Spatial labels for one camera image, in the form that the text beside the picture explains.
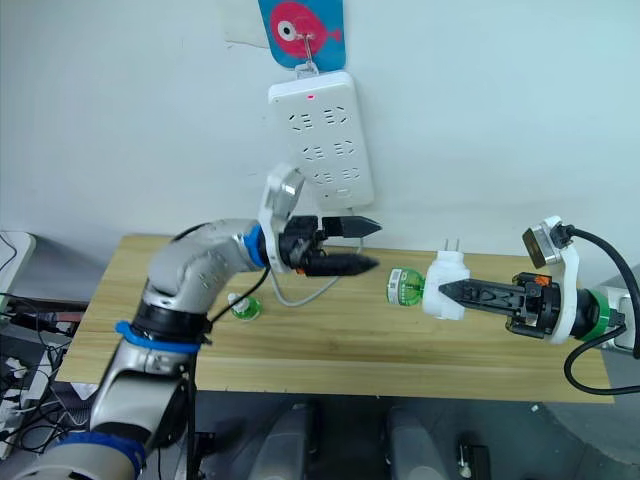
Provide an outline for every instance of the power plug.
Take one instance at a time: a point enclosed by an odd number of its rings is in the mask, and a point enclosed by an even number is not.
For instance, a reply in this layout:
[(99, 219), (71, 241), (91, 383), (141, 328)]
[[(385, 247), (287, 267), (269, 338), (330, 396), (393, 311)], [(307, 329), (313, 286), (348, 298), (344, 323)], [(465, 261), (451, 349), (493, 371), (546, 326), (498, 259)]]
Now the power plug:
[(322, 210), (373, 202), (373, 181), (353, 78), (331, 72), (273, 85), (269, 104), (293, 164)]
[(422, 309), (444, 320), (462, 320), (464, 307), (440, 292), (440, 285), (465, 280), (471, 271), (465, 266), (464, 253), (438, 250), (425, 279)]

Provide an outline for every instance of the pink fish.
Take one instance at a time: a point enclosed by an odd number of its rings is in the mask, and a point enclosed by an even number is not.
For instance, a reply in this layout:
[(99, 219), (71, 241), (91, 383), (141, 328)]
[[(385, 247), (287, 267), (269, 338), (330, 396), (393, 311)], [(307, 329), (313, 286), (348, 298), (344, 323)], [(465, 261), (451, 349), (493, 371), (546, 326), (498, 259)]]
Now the pink fish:
[(327, 31), (324, 24), (305, 5), (297, 2), (282, 2), (271, 11), (269, 21), (271, 32), (276, 42), (289, 55), (306, 58), (304, 48), (305, 35), (309, 38), (311, 53), (317, 53), (329, 37), (339, 42), (342, 38), (340, 29)]

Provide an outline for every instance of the floor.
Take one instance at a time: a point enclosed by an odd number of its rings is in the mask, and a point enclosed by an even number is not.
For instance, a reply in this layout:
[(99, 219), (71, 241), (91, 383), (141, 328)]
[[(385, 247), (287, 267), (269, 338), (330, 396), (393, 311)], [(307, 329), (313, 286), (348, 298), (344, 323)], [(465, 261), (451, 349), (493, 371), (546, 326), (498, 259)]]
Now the floor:
[[(218, 454), (203, 463), (208, 478), (247, 477), (262, 438), (281, 412), (296, 402), (313, 401), (321, 412), (319, 451), (308, 479), (388, 478), (380, 432), (386, 412), (402, 405), (416, 414), (439, 447), (451, 480), (458, 480), (457, 440), (471, 436), (490, 450), (494, 480), (637, 480), (640, 466), (618, 462), (583, 443), (543, 405), (524, 402), (306, 396), (203, 392), (197, 429), (215, 431)], [(162, 452), (162, 478), (173, 478), (180, 447)], [(29, 454), (0, 464), (10, 478)], [(157, 457), (148, 460), (144, 480), (157, 479)]]

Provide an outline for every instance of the wall outlet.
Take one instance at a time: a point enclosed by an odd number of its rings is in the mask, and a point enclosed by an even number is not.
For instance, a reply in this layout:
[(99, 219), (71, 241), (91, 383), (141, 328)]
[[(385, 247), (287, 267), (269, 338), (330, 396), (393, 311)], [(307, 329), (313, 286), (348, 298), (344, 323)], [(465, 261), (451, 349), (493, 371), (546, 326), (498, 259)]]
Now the wall outlet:
[(273, 85), (269, 104), (295, 166), (322, 210), (373, 201), (353, 78), (332, 72)]

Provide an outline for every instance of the wooden table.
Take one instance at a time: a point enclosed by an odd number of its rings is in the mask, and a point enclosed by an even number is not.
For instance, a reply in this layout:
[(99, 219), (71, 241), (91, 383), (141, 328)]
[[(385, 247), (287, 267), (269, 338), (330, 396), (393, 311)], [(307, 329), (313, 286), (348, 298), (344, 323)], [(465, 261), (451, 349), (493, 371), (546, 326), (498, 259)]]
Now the wooden table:
[[(97, 383), (116, 347), (116, 321), (131, 320), (153, 253), (167, 237), (129, 236), (118, 247), (58, 375), (59, 380)], [(467, 310), (462, 321), (437, 320), (419, 307), (389, 305), (385, 289), (394, 266), (425, 271), (432, 252), (368, 249), (375, 270), (341, 279), (301, 308), (277, 303), (270, 282), (256, 293), (264, 313), (252, 322), (225, 316), (213, 346), (198, 359), (197, 383), (205, 390), (397, 395), (495, 400), (611, 403), (586, 395), (564, 379), (562, 365), (575, 347), (507, 332), (505, 318)], [(466, 255), (476, 278), (509, 282), (531, 271), (526, 257)], [(243, 292), (259, 273), (239, 274), (227, 293)], [(292, 298), (315, 291), (326, 279), (281, 275)], [(609, 386), (599, 351), (583, 355), (577, 377)]]

